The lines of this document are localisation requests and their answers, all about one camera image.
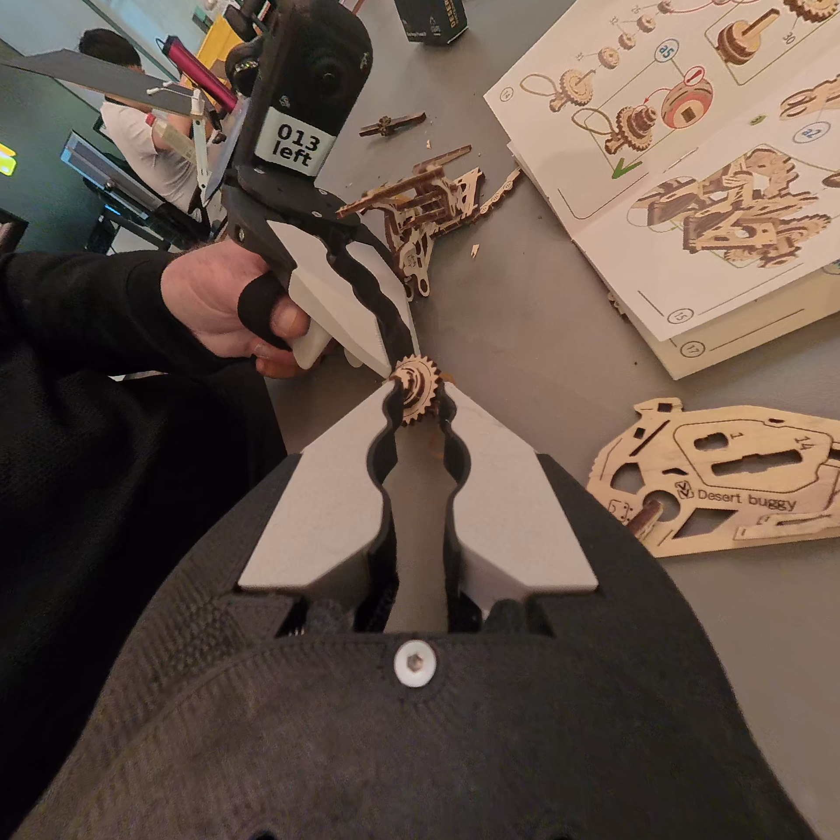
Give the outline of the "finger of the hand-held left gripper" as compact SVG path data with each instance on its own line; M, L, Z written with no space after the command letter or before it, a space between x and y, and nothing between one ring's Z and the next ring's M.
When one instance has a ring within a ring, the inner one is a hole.
M420 355L406 290L382 241L368 227L357 226L335 233L329 244L330 265L372 314L385 358L401 361Z
M298 365L311 368L334 339L357 364L390 375L392 364L375 315L331 267L325 244L290 224L271 220L268 226L297 265L290 274L288 295L310 318L308 332L290 345Z

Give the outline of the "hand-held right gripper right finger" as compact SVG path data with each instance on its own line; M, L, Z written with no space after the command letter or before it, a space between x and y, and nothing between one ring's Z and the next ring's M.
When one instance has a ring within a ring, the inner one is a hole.
M455 481L444 527L448 620L479 621L502 601L594 592L538 453L451 383L440 388L438 421Z

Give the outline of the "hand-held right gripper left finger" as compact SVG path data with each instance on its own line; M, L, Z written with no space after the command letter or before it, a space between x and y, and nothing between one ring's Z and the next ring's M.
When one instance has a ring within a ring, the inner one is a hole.
M292 459L238 587L339 603L358 631L382 631L398 589L392 505L403 387L386 382Z

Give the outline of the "small wooden gear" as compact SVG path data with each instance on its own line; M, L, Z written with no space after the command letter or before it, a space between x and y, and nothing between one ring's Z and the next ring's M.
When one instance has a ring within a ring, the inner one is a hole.
M414 406L438 396L442 382L436 363L416 353L399 360L388 380L402 385L402 414L405 404Z

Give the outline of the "person's left forearm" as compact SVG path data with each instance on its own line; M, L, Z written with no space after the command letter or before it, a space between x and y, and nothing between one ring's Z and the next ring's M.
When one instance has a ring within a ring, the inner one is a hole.
M3 362L20 351L59 372L219 370L164 304L161 279L174 259L159 250L3 255Z

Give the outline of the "partly built wooden model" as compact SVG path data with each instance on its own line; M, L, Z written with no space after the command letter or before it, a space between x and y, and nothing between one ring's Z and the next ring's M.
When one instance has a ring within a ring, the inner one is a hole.
M339 218L382 211L385 239L396 274L409 301L415 292L429 295L428 264L440 235L475 221L480 214L481 169L451 180L445 165L471 151L462 146L414 166L410 176L365 192L361 199L336 211Z

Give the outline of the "dark green model box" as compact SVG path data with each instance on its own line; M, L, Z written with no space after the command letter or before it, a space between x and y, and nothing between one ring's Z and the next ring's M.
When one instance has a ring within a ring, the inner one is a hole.
M469 25L462 1L394 1L410 43L447 46Z

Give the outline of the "person's left hand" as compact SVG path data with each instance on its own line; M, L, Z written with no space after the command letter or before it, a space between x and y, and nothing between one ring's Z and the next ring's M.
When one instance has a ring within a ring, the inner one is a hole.
M238 316L242 291L268 269L259 255L227 238L179 255L163 272L161 294L169 312L217 357L254 358L261 375L290 379L306 373L293 352L264 341Z

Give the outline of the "dark wooden rod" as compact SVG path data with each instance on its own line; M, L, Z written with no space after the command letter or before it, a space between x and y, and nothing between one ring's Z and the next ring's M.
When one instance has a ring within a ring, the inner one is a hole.
M359 136L361 138L370 138L375 135L384 138L391 137L395 133L408 130L424 123L426 119L427 115L425 112L402 115L397 118L385 115L379 118L375 123L363 126L363 128L359 130Z

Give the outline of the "red cylinder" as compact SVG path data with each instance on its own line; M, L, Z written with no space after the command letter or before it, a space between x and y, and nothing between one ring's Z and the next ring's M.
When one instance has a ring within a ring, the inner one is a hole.
M216 102L223 115L233 112L238 104L236 95L207 69L199 59L189 51L181 40L173 35L165 41L156 39L155 43L163 55L175 64L176 68L194 85L198 86L210 99Z

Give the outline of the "flat wooden car body panel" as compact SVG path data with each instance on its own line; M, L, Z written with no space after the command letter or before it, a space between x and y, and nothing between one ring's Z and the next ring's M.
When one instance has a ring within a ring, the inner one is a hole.
M761 406L688 411L636 404L636 422L595 458L587 489L658 558L837 538L837 420Z

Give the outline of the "wavy wooden strip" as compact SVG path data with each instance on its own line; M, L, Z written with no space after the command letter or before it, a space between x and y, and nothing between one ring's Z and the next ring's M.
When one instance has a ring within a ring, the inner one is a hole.
M508 175L507 179L500 185L493 195L481 204L478 218L485 218L493 212L497 206L513 191L521 175L522 168L518 166Z

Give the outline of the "dark document board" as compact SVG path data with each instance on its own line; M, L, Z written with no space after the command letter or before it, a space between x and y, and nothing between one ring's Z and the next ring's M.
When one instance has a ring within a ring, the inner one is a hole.
M36 56L1 59L11 67L58 81L65 81L110 98L140 103L163 112L192 115L193 92L176 83L107 61L60 49Z

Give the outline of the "open instruction booklet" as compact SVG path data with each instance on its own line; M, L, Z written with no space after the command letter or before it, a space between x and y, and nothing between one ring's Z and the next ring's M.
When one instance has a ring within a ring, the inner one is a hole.
M489 89L672 378L838 310L838 2L573 2Z

